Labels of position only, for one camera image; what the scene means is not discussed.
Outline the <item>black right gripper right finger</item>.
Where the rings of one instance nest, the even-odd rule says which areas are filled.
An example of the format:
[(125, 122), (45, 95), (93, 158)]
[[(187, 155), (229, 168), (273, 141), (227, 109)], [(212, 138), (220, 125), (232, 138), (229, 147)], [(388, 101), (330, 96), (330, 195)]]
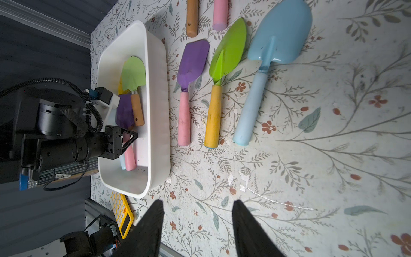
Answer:
[(285, 257), (241, 200), (232, 209), (233, 233), (239, 257)]

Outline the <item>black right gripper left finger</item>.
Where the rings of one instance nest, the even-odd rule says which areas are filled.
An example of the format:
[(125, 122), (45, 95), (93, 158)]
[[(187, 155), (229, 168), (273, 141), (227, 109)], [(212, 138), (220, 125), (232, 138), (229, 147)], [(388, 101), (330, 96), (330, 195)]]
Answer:
[(163, 201), (156, 200), (112, 256), (158, 257), (163, 219)]

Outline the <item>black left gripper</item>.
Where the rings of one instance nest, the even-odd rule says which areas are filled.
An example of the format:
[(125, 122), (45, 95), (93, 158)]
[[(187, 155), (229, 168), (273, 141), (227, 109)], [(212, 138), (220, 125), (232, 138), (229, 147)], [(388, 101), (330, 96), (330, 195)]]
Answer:
[(120, 97), (105, 87), (84, 90), (82, 97), (85, 99), (83, 115), (93, 134), (91, 141), (93, 146), (99, 148), (92, 156), (118, 159), (138, 139), (136, 131), (123, 129), (116, 124)]

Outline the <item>blue shovel blue handle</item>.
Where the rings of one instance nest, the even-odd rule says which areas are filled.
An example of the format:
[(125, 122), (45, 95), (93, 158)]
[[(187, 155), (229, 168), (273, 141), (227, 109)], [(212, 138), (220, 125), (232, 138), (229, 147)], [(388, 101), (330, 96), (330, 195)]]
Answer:
[(120, 160), (120, 163), (121, 163), (121, 168), (122, 168), (122, 170), (126, 170), (126, 162), (125, 162), (125, 157), (124, 157), (124, 155), (121, 155), (121, 156), (119, 157), (119, 160)]

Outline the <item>purple shovel pink handle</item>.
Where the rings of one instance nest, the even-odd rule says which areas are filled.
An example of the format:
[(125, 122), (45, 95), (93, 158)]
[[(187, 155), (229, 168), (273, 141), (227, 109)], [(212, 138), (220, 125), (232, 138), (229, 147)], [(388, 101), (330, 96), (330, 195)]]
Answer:
[(228, 26), (228, 0), (215, 0), (213, 13), (213, 29), (222, 31)]
[(191, 142), (188, 88), (202, 75), (209, 48), (209, 42), (204, 39), (188, 43), (179, 65), (177, 81), (181, 86), (178, 117), (178, 145), (180, 146), (188, 146)]

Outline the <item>green shovel yellow handle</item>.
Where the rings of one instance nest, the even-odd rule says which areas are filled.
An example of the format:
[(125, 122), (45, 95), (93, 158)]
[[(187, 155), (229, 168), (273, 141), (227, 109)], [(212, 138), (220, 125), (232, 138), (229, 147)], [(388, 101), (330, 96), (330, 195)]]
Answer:
[(210, 64), (209, 74), (214, 85), (211, 90), (204, 146), (217, 148), (222, 114), (222, 80), (239, 64), (247, 38), (246, 23), (237, 19), (219, 43)]

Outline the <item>light blue shovel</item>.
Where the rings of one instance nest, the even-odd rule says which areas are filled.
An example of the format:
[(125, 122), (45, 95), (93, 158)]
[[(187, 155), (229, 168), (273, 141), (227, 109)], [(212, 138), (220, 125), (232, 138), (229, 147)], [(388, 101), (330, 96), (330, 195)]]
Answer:
[(251, 41), (247, 58), (261, 65), (241, 111), (233, 136), (234, 143), (250, 142), (272, 62), (289, 64), (297, 59), (308, 37), (313, 16), (303, 0), (285, 0), (275, 5), (263, 18)]

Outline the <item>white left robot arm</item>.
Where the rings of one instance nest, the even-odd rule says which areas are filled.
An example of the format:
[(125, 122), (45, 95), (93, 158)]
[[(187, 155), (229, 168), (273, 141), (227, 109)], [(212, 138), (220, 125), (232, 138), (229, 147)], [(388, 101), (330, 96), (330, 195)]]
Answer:
[(37, 181), (45, 170), (124, 154), (138, 133), (112, 125), (90, 131), (81, 112), (90, 103), (82, 90), (20, 89), (12, 134), (1, 140), (1, 149), (9, 150), (1, 161), (1, 183), (22, 175)]

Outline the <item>white plastic storage box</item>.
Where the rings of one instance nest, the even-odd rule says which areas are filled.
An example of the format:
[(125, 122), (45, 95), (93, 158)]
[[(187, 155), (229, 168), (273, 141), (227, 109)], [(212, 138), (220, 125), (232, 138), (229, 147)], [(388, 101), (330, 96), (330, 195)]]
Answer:
[(138, 139), (133, 143), (137, 167), (126, 171), (119, 160), (99, 158), (98, 170), (107, 188), (141, 199), (166, 181), (171, 161), (166, 49), (140, 20), (129, 25), (102, 52), (97, 85), (116, 94), (123, 64), (131, 56), (140, 58), (146, 68), (146, 84), (140, 90), (145, 124), (136, 128)]

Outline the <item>yellow calculator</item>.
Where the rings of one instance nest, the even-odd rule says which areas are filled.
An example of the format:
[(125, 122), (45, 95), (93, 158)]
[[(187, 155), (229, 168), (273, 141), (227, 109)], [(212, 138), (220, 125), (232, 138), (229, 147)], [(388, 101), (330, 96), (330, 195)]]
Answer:
[(131, 229), (134, 215), (130, 209), (125, 195), (113, 191), (110, 199), (121, 238), (125, 239)]

